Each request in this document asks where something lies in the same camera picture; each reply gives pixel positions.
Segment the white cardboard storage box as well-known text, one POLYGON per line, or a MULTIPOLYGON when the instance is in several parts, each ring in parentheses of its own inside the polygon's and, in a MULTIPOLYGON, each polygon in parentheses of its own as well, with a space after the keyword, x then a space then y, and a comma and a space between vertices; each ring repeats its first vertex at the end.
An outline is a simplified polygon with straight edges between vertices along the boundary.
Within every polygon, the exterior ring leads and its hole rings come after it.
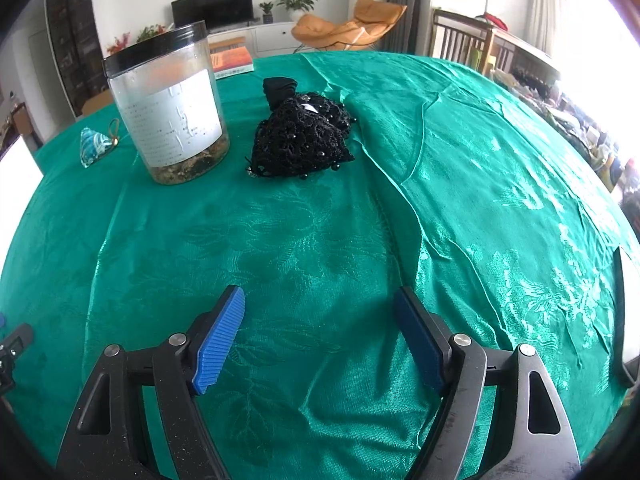
POLYGON ((42 172, 21 136, 1 157, 0 170, 0 266, 3 268, 23 214, 40 185, 42 172))

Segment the teal triangular sachet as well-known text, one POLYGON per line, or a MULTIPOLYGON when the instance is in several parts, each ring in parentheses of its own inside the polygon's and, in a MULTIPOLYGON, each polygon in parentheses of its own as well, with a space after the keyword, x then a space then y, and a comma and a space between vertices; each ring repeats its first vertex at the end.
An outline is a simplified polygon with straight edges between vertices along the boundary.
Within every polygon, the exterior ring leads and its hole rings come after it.
POLYGON ((114 118, 107 128, 107 133, 85 127, 80 132, 79 156, 81 165, 90 167, 99 159, 116 148, 119 144, 120 120, 114 118))

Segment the black beaded mesh cloth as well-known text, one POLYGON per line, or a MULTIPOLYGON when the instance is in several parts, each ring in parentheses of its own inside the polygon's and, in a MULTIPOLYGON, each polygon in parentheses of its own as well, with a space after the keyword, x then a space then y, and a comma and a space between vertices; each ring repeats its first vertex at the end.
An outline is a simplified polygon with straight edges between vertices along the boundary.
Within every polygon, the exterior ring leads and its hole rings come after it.
POLYGON ((262 91, 270 116, 256 128, 249 174, 305 179, 354 159, 346 141, 357 119, 344 104, 317 92, 298 92, 293 78, 266 78, 262 91))

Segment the green satin tablecloth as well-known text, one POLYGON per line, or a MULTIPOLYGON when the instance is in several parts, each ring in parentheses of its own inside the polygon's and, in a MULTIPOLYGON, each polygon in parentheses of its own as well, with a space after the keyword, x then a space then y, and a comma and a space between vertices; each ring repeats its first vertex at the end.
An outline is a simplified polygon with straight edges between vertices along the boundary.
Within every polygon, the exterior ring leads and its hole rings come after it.
POLYGON ((128 136, 85 168, 80 125, 36 154, 1 311, 35 332, 8 400, 43 456, 106 346, 153 347, 231 284, 246 315, 198 405, 235 479, 405 475, 438 407, 392 315, 405 285, 484 346, 532 344, 592 451, 624 397, 613 255, 639 245, 559 133, 472 70, 410 55, 264 58, 218 92, 230 148, 191 182, 154 182, 128 136), (351 162, 247 172, 270 77, 345 105, 351 162))

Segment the clear jar black lid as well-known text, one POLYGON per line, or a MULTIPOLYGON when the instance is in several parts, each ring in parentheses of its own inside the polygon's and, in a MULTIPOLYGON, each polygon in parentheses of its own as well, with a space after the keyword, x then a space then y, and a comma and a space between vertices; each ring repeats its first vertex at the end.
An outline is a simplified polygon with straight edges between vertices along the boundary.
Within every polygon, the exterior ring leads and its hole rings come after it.
POLYGON ((159 184, 201 177, 230 148, 207 37, 199 21, 103 60, 119 115, 159 184))

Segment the red flower vase arrangement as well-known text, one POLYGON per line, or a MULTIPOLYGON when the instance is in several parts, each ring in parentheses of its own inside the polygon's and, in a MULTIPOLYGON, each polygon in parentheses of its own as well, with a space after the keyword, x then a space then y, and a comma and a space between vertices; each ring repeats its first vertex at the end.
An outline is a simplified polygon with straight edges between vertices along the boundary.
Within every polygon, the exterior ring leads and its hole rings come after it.
POLYGON ((124 32, 119 37, 115 37, 113 42, 106 48, 108 56, 114 55, 129 46, 130 32, 124 32))

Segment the dark display cabinet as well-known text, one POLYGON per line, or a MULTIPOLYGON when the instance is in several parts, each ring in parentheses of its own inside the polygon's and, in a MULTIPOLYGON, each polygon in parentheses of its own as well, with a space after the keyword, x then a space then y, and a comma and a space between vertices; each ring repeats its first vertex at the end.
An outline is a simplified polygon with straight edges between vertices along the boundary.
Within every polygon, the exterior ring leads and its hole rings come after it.
POLYGON ((92 0, 44 0, 50 45, 75 117, 107 88, 92 0))

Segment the orange book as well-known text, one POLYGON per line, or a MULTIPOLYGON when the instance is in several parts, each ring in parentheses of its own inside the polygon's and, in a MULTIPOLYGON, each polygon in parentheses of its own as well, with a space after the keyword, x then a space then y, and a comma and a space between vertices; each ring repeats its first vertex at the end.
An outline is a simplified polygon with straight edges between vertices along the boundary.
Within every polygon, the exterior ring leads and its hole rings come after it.
POLYGON ((250 73, 254 61, 247 47, 236 47, 210 55, 216 79, 250 73))

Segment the white tv cabinet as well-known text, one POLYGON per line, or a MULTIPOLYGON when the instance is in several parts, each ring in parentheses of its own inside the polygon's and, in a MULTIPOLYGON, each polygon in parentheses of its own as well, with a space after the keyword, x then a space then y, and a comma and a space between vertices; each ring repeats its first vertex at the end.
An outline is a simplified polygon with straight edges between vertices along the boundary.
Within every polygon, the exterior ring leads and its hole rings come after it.
POLYGON ((292 36, 293 26, 293 22, 275 22, 212 32, 207 38, 209 50, 246 47, 253 58, 291 54, 302 46, 292 36))

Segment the wooden railing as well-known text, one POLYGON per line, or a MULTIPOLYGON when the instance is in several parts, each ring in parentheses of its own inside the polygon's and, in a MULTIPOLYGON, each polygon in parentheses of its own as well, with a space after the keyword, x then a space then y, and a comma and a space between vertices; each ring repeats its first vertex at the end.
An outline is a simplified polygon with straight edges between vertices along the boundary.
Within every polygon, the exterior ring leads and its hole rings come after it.
POLYGON ((427 55, 488 75, 498 28, 486 21, 435 9, 427 55))

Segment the black flat television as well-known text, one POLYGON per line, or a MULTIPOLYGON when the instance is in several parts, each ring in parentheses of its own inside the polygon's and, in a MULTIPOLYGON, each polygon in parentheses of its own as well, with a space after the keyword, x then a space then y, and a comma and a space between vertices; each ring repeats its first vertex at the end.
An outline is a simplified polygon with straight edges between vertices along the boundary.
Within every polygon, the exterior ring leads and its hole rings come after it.
POLYGON ((208 30, 248 23, 254 18, 253 0, 175 0, 171 13, 177 27, 204 21, 208 30))

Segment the potted green plant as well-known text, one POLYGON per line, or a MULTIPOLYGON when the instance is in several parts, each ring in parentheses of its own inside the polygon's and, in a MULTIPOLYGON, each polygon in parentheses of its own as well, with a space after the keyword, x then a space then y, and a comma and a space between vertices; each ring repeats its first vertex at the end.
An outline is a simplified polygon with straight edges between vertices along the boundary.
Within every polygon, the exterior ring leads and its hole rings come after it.
POLYGON ((282 6, 288 12, 292 22, 297 23, 305 14, 314 10, 320 0, 277 0, 277 6, 282 6))

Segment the orange lounge chair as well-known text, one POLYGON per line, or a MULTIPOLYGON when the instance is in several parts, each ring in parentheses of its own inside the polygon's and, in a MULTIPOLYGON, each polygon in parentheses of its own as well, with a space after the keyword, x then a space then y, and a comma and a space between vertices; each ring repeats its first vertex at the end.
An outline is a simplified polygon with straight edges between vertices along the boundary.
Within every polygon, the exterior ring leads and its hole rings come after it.
POLYGON ((403 4, 357 0, 352 18, 334 24, 314 14, 303 15, 291 30, 303 47, 318 51, 360 51, 374 47, 405 15, 403 4))

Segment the grey curtain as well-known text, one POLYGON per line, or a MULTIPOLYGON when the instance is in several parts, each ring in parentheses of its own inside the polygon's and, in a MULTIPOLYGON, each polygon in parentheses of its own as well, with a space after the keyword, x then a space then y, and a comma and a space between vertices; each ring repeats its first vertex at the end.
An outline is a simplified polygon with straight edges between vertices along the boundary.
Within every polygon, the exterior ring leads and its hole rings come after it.
POLYGON ((385 36, 390 52, 426 55, 431 27, 431 0, 388 0, 406 7, 404 15, 385 36))

